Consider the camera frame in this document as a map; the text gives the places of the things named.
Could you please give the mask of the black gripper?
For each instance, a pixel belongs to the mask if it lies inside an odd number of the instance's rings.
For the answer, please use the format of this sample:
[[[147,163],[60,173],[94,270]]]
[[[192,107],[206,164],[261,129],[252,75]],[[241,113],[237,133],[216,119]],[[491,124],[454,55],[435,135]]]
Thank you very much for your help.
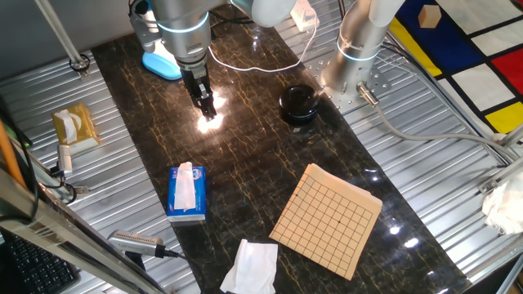
[[[190,93],[194,106],[201,111],[207,121],[213,120],[217,116],[217,111],[213,104],[207,57],[203,56],[199,60],[191,62],[179,60],[179,66],[186,90]]]

